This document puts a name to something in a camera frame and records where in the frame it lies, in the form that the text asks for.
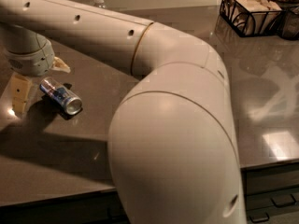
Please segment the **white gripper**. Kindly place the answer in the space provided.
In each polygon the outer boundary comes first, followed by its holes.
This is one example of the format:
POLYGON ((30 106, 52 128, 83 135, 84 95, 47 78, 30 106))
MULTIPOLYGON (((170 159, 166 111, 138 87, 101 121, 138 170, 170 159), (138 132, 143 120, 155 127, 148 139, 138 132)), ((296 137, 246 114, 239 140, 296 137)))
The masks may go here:
POLYGON ((4 53, 14 74, 11 78, 12 109, 25 112, 33 82, 29 77, 41 77, 50 69, 70 73, 70 67, 54 51, 49 40, 17 25, 0 23, 0 38, 4 53))

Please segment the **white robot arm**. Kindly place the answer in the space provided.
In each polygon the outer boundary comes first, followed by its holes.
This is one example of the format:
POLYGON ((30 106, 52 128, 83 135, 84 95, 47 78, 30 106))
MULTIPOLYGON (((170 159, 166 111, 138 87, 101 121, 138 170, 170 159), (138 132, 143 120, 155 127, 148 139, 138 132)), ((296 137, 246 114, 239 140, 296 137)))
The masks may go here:
POLYGON ((229 78, 208 43, 67 0, 0 0, 1 20, 138 78, 109 128, 131 224, 247 224, 229 78))

